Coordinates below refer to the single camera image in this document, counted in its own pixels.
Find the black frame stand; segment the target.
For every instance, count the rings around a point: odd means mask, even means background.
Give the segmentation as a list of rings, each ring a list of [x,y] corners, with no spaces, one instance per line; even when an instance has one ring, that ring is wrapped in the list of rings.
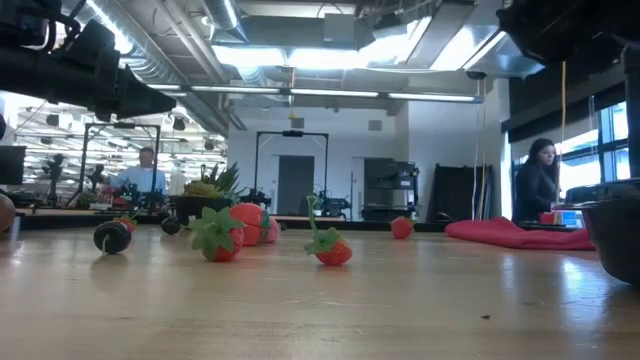
[[[112,127],[114,129],[134,130],[137,127],[139,127],[139,128],[152,128],[156,131],[155,148],[154,148],[154,154],[153,154],[153,160],[152,160],[153,177],[152,177],[152,183],[151,183],[151,190],[155,191],[156,190],[155,182],[157,178],[157,166],[158,166],[158,150],[159,150],[159,145],[161,140],[161,127],[159,125],[136,124],[133,122],[86,123],[84,134],[83,134],[83,147],[81,152],[80,178],[78,180],[78,188],[73,194],[73,196],[69,198],[66,205],[70,205],[71,202],[75,199],[75,197],[81,194],[84,190],[84,184],[85,184],[85,178],[86,178],[85,166],[86,166],[86,159],[88,155],[88,144],[92,140],[92,137],[90,136],[90,130],[92,127],[99,127],[101,130],[107,127]]]

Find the black aluminium table frame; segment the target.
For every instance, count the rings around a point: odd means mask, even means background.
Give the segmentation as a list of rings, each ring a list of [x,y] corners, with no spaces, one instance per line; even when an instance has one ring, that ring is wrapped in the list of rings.
[[[21,229],[23,230],[47,230],[47,229],[69,229],[82,227],[96,227],[99,224],[113,220],[113,215],[104,214],[72,214],[72,215],[42,215],[27,214],[22,215]],[[137,225],[160,225],[165,219],[162,216],[139,215],[134,220]],[[283,224],[286,229],[309,230],[310,223],[307,219],[294,218],[276,220]],[[388,222],[345,222],[329,221],[328,218],[317,218],[316,226],[325,230],[334,227],[337,230],[346,231],[389,231],[391,224]],[[443,223],[416,223],[416,232],[442,233],[447,224]]]

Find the black frame robot station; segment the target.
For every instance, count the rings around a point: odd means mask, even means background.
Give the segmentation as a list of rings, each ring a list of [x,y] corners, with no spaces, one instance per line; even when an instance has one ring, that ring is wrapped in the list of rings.
[[[319,132],[258,131],[254,141],[251,184],[240,200],[259,205],[272,215],[279,215],[279,158],[287,155],[312,156],[315,158],[314,186],[310,195],[318,199],[314,206],[315,215],[329,221],[345,221],[345,212],[351,208],[349,201],[332,197],[328,189],[329,139],[329,134]]]

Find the long ceiling light bar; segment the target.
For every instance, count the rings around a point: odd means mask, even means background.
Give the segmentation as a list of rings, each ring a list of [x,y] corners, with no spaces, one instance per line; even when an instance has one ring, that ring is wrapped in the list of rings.
[[[446,103],[482,103],[484,98],[478,95],[438,94],[438,93],[402,93],[385,91],[333,90],[289,87],[248,87],[231,85],[186,85],[186,84],[149,84],[149,87],[165,92],[207,92],[242,95],[282,95],[345,97],[359,99],[402,100]]]

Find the black plastic tupperware container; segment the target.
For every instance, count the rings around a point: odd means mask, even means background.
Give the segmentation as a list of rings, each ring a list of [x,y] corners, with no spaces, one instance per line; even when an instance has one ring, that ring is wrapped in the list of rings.
[[[604,270],[640,287],[640,200],[589,202],[581,211]]]

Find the black monitor screen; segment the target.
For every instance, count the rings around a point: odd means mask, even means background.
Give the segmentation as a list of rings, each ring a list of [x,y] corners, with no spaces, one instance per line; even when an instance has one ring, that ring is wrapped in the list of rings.
[[[0,146],[0,185],[23,183],[25,157],[25,146]]]

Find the black equipment cabinet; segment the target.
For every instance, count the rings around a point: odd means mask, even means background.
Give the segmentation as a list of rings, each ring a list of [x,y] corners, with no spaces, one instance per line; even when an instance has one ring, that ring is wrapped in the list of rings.
[[[418,176],[414,162],[366,158],[363,220],[390,222],[399,216],[410,218],[417,208]]]

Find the grey door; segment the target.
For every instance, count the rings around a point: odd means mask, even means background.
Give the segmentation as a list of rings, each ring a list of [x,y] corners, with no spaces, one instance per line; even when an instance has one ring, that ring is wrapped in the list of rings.
[[[278,170],[277,213],[306,216],[306,197],[313,191],[315,158],[281,156]]]

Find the strawberry with big leaves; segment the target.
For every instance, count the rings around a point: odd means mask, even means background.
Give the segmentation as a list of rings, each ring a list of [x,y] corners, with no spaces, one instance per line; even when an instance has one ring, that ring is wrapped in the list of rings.
[[[229,207],[220,211],[203,207],[201,217],[191,220],[188,227],[195,233],[192,248],[208,262],[232,261],[244,246],[246,225],[231,215]]]

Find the dark cherry with stem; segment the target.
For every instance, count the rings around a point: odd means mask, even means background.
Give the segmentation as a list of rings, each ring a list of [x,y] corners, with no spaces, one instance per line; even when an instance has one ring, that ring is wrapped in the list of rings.
[[[131,243],[132,233],[120,221],[107,221],[98,225],[93,234],[94,245],[104,254],[118,254]]]

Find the person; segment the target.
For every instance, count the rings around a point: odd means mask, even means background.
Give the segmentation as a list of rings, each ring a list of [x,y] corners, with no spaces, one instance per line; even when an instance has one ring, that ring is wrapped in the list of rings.
[[[166,195],[166,176],[161,170],[154,168],[154,157],[155,153],[151,147],[143,147],[139,151],[139,164],[111,177],[108,180],[109,186],[120,188],[135,184],[139,192],[160,192]]]
[[[538,222],[550,212],[559,190],[559,163],[553,142],[536,139],[527,160],[517,171],[512,220],[516,224]]]

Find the pink toy fruit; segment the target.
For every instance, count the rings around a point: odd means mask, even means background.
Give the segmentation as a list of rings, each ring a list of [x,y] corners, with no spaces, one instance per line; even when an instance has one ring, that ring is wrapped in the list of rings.
[[[278,222],[270,218],[268,225],[262,229],[260,236],[260,243],[275,243],[279,240],[281,234],[281,228]]]

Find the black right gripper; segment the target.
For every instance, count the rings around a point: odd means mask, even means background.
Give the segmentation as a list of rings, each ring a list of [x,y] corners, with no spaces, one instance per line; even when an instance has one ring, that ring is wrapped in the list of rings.
[[[630,0],[510,1],[497,10],[499,28],[523,56],[541,64],[568,59],[600,34],[630,43]]]

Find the black bowl with fruit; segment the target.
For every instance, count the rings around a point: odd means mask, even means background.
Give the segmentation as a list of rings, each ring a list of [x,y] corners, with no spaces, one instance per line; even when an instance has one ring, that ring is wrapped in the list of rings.
[[[210,168],[202,165],[199,179],[187,183],[181,194],[169,197],[177,220],[187,225],[192,218],[201,218],[205,207],[219,211],[238,204],[242,192],[238,179],[236,162],[224,169],[218,164]]]

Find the brown kiwi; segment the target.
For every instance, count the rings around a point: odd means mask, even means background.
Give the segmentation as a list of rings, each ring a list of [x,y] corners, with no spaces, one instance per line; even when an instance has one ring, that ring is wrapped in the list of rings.
[[[16,209],[14,203],[0,193],[0,232],[7,230],[14,222]]]

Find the strawberry with long stem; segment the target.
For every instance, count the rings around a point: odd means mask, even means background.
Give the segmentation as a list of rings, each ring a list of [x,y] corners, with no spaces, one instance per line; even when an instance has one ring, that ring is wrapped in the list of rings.
[[[307,196],[309,224],[312,231],[312,240],[304,245],[308,255],[314,255],[322,264],[327,266],[341,266],[348,262],[353,253],[349,244],[334,227],[326,231],[320,231],[316,225],[314,206],[318,199]]]

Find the black vertical post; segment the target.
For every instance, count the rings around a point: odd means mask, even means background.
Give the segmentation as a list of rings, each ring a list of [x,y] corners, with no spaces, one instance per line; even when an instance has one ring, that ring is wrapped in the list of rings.
[[[640,49],[622,52],[627,106],[629,165],[632,178],[640,178]]]

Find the red folded cloth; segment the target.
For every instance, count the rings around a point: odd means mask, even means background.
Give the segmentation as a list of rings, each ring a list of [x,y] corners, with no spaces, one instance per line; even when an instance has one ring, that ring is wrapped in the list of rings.
[[[586,229],[571,232],[525,230],[504,217],[448,224],[447,236],[470,242],[525,250],[595,251]]]

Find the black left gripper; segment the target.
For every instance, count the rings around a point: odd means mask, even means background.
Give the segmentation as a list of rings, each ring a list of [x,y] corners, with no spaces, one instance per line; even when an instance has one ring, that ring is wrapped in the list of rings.
[[[80,73],[78,91],[82,104],[93,110],[99,120],[111,119],[117,100],[119,119],[166,113],[175,108],[174,98],[140,82],[128,66],[118,69],[120,52],[115,49],[115,35],[107,27],[95,20],[82,27],[73,20],[68,28],[64,60]]]

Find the large red strawberry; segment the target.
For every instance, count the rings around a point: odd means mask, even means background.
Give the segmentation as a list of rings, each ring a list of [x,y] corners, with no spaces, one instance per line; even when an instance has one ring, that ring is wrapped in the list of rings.
[[[231,208],[231,216],[245,224],[243,228],[245,247],[262,242],[270,230],[269,214],[259,205],[239,203]]]

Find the black curtain panel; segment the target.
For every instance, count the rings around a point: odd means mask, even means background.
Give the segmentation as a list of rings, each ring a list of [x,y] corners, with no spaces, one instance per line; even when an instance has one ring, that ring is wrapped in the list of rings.
[[[426,215],[428,222],[485,220],[491,217],[494,171],[491,165],[437,164]]]

